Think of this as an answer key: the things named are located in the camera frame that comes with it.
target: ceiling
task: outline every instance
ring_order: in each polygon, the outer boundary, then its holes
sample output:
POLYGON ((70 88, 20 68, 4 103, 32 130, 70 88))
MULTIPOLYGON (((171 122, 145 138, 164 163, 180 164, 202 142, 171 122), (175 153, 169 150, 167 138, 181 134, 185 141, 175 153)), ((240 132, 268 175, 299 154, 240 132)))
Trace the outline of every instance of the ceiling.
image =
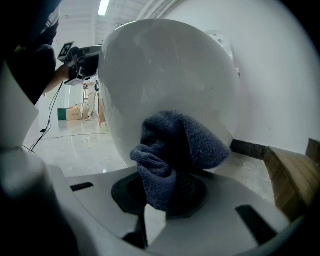
POLYGON ((79 48, 103 44, 119 26, 144 19, 159 19, 179 0, 110 0, 105 16, 98 15, 100 0, 63 0, 53 42, 56 55, 64 43, 79 48))

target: black cable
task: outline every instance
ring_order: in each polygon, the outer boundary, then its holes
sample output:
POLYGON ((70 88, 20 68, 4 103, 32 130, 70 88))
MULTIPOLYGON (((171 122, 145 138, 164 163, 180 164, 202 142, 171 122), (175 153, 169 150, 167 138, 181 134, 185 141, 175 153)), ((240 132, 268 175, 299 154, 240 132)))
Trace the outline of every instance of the black cable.
POLYGON ((89 96, 94 92, 96 92, 96 90, 93 90, 92 92, 90 92, 90 94, 88 95, 88 99, 89 99, 89 96))
POLYGON ((33 152, 33 153, 34 153, 34 149, 35 149, 35 147, 37 146, 37 144, 39 143, 39 141, 40 141, 40 140, 50 131, 50 129, 51 129, 51 121, 50 121, 50 118, 51 118, 52 110, 54 109, 54 106, 55 106, 55 103, 56 103, 58 94, 59 94, 59 92, 60 92, 60 89, 61 89, 63 83, 64 83, 64 82, 61 83, 58 91, 55 93, 55 95, 53 96, 52 101, 51 101, 51 103, 50 103, 50 106, 49 106, 49 119, 48 119, 48 123, 47 123, 47 125, 46 125, 46 128, 43 129, 44 132, 43 132, 43 134, 41 135, 41 137, 30 147, 29 152, 33 152))
POLYGON ((26 146, 24 146, 24 145, 22 145, 22 147, 24 147, 24 148, 26 148, 27 150, 29 150, 28 152, 30 152, 30 148, 28 148, 28 147, 26 147, 26 146))

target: wooden block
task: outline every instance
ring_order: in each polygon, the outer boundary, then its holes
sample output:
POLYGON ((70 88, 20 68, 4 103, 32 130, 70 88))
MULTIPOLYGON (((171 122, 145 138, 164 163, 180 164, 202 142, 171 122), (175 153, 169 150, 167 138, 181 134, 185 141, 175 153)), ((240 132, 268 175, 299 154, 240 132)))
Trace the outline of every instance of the wooden block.
POLYGON ((273 187, 274 200, 279 200, 280 196, 282 196, 282 198, 286 198, 286 196, 283 195, 286 195, 288 191, 290 191, 290 189, 288 188, 292 188, 292 185, 290 179, 286 175, 286 172, 282 168, 278 169, 271 182, 273 187))
POLYGON ((276 158, 275 154, 271 151, 270 148, 268 148, 265 152, 264 163, 265 163, 265 166, 267 167, 270 180, 272 180, 281 165, 278 159, 276 158))
POLYGON ((291 198, 287 198, 286 204, 279 208, 292 222, 306 212, 306 206, 296 193, 291 198))
POLYGON ((101 128, 101 123, 105 123, 105 122, 106 122, 106 119, 105 119, 105 115, 104 115, 102 98, 99 93, 99 125, 100 125, 100 128, 101 128))
POLYGON ((278 158, 298 197, 310 206, 320 186, 320 176, 318 177, 317 171, 310 171, 310 165, 305 164, 304 155, 274 147, 270 149, 278 158))
POLYGON ((310 138, 305 154, 320 166, 320 142, 310 138))
POLYGON ((320 183, 320 167, 307 156, 304 156, 304 159, 300 161, 303 161, 303 164, 308 169, 311 177, 320 183))

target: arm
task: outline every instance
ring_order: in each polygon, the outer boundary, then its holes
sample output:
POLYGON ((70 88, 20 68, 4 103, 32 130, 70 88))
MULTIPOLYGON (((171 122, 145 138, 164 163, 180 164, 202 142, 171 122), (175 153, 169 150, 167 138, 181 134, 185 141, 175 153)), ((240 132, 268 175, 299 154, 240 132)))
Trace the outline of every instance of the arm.
POLYGON ((59 67, 52 78, 52 80, 49 82, 47 87, 44 90, 44 94, 52 91, 55 87, 60 85, 63 81, 69 79, 69 67, 67 65, 62 65, 59 67))

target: gray knitted cloth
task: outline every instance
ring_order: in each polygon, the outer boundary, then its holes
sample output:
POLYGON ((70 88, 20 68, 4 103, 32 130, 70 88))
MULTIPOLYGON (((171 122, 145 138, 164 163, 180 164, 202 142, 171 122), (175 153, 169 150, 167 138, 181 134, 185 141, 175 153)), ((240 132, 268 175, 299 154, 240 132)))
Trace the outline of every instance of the gray knitted cloth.
POLYGON ((142 124, 141 141, 130 158, 137 162, 146 200, 168 211, 177 172, 219 166, 230 150, 201 123, 177 111, 161 111, 142 124))

